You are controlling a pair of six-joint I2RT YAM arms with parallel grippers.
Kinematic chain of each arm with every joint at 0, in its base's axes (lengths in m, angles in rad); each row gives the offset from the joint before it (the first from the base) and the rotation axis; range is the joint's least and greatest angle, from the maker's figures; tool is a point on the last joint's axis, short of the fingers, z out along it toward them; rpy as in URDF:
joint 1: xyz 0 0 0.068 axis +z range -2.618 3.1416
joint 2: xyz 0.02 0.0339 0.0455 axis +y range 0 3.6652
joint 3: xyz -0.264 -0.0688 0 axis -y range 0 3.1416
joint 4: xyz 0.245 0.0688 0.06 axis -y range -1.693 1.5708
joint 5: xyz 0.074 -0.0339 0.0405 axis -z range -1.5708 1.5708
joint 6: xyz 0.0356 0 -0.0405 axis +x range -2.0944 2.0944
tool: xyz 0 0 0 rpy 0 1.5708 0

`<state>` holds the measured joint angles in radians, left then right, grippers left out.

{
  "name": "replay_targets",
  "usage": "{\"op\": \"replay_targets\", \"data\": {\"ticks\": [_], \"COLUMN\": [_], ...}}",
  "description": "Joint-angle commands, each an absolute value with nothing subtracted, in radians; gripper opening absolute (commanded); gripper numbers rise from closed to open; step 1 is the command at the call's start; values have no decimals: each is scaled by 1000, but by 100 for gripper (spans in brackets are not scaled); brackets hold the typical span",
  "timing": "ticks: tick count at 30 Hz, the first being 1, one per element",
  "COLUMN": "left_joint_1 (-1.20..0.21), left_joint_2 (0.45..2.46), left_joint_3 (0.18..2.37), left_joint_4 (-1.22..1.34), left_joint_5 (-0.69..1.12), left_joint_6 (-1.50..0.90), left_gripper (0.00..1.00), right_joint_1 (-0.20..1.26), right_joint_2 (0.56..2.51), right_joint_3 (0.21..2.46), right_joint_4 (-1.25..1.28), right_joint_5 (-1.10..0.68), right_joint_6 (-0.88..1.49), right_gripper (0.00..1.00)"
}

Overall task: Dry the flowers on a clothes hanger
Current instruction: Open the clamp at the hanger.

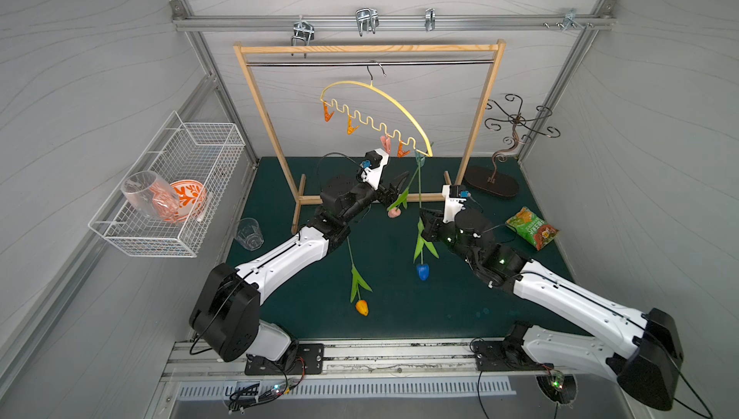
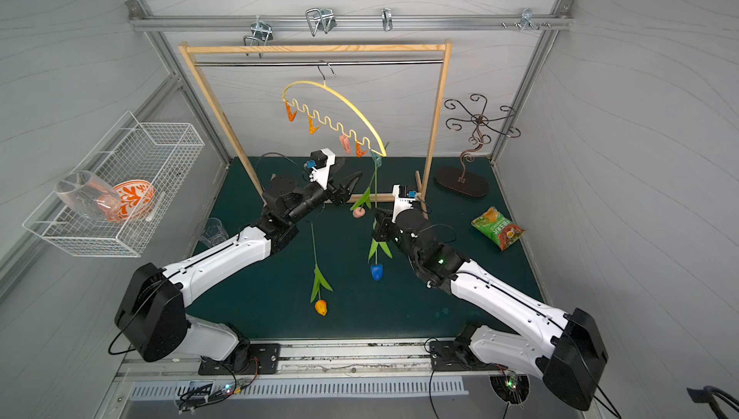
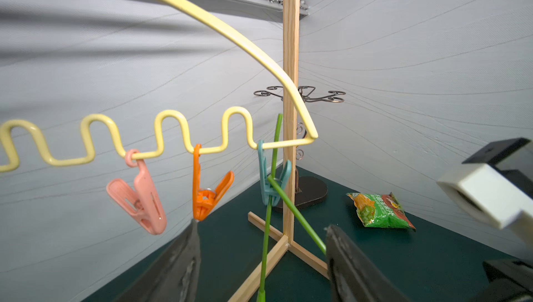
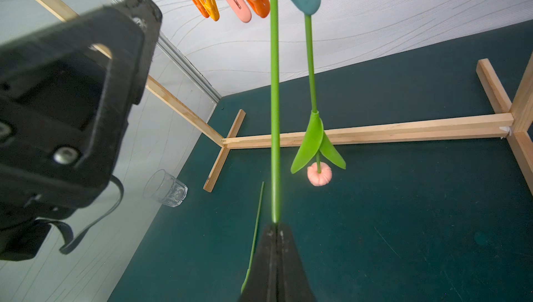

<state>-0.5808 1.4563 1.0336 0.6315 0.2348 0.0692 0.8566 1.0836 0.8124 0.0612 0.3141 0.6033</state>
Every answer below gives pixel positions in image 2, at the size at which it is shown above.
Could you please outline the orange tulip green stem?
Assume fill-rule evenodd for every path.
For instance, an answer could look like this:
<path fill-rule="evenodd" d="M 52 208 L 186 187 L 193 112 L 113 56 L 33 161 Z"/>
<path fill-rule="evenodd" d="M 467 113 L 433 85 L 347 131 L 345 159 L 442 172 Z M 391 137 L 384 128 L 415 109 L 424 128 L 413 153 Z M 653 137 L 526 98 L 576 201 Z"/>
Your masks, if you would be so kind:
<path fill-rule="evenodd" d="M 317 238 L 316 238 L 314 226 L 311 226 L 311 236 L 312 236 L 312 248 L 313 248 L 313 257 L 314 257 L 314 269 L 313 269 L 314 280 L 313 280 L 310 302 L 313 305 L 317 314 L 321 315 L 321 317 L 325 317 L 328 313 L 328 303 L 327 301 L 325 301 L 325 299 L 323 299 L 323 290 L 326 290 L 328 292 L 333 292 L 333 287 L 328 282 L 328 280 L 325 278 L 323 272 L 321 272 L 321 267 L 319 266 Z"/>

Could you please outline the blue tulip green stem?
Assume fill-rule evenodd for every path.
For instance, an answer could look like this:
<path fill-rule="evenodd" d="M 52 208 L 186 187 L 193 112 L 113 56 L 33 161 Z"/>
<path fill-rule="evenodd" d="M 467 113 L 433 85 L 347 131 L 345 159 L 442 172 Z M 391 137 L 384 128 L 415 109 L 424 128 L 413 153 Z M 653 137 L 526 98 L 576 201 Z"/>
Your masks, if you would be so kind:
<path fill-rule="evenodd" d="M 371 200 L 369 201 L 369 204 L 371 207 L 376 210 L 379 200 L 379 193 L 378 193 L 378 169 L 379 166 L 375 165 L 375 170 L 373 171 L 373 179 L 371 180 L 371 184 L 369 187 L 371 188 Z M 379 255 L 377 253 L 378 250 L 381 251 L 388 251 L 388 248 L 385 243 L 380 242 L 378 243 L 376 240 L 373 240 L 371 242 L 371 249 L 369 249 L 369 258 L 372 258 L 375 262 L 371 263 L 369 261 L 369 269 L 371 270 L 371 276 L 376 282 L 379 282 L 381 278 L 383 277 L 384 268 L 383 265 L 378 262 Z"/>

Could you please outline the teal clothes peg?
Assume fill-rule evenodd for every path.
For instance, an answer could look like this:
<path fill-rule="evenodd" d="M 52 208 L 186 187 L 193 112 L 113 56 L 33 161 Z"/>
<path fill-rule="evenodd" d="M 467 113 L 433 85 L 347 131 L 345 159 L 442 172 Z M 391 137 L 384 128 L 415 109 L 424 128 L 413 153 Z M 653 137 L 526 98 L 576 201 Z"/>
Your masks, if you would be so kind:
<path fill-rule="evenodd" d="M 383 156 L 380 153 L 376 153 L 375 151 L 372 151 L 371 158 L 373 159 L 373 163 L 375 163 L 376 168 L 380 168 L 382 166 Z"/>

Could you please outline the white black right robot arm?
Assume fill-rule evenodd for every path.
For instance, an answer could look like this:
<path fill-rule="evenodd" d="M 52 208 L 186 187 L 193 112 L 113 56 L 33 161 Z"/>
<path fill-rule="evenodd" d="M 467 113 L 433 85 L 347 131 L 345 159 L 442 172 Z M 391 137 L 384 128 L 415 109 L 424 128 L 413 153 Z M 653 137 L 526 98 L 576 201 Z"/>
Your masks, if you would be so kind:
<path fill-rule="evenodd" d="M 377 211 L 373 239 L 397 247 L 427 287 L 471 303 L 521 336 L 519 342 L 502 342 L 481 325 L 465 337 L 465 354 L 538 378 L 569 407 L 590 409 L 608 362 L 592 315 L 551 307 L 494 277 L 471 256 L 439 241 L 418 209 Z"/>

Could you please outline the pink clothes peg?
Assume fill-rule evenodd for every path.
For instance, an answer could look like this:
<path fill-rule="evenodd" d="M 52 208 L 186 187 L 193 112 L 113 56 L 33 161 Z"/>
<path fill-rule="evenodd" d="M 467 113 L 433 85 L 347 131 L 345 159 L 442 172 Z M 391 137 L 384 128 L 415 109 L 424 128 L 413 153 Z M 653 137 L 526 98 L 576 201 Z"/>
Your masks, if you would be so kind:
<path fill-rule="evenodd" d="M 351 143 L 350 143 L 350 140 L 349 140 L 348 136 L 342 135 L 340 137 L 340 142 L 341 142 L 341 145 L 342 145 L 342 148 L 343 148 L 344 152 L 346 154 L 350 154 L 351 153 Z"/>

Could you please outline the pink tulip green stem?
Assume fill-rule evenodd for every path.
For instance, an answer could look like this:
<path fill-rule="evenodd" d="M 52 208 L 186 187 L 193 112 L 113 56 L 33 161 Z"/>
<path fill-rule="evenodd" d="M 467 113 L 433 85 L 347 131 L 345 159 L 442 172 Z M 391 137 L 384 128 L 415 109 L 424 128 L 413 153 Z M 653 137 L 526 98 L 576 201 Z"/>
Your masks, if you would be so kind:
<path fill-rule="evenodd" d="M 369 182 L 368 187 L 366 188 L 364 193 L 360 196 L 358 201 L 356 201 L 350 207 L 350 211 L 355 218 L 360 218 L 364 216 L 367 213 L 367 210 L 372 208 L 370 205 L 370 200 L 371 200 L 371 194 L 369 193 L 371 192 L 370 184 L 371 184 L 371 181 Z"/>

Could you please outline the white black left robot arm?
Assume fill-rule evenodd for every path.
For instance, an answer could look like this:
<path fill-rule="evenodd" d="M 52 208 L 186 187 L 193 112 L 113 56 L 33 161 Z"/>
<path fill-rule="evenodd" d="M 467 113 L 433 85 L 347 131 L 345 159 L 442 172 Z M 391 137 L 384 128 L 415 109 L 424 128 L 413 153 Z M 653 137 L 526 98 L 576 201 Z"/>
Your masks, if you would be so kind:
<path fill-rule="evenodd" d="M 232 238 L 169 266 L 140 266 L 124 293 L 115 325 L 146 362 L 172 354 L 225 361 L 247 350 L 247 339 L 227 324 L 188 315 L 188 307 L 242 269 L 284 250 L 298 234 L 298 223 L 325 203 L 348 202 L 361 173 L 325 184 L 299 187 L 277 176 L 264 191 L 261 215 Z"/>

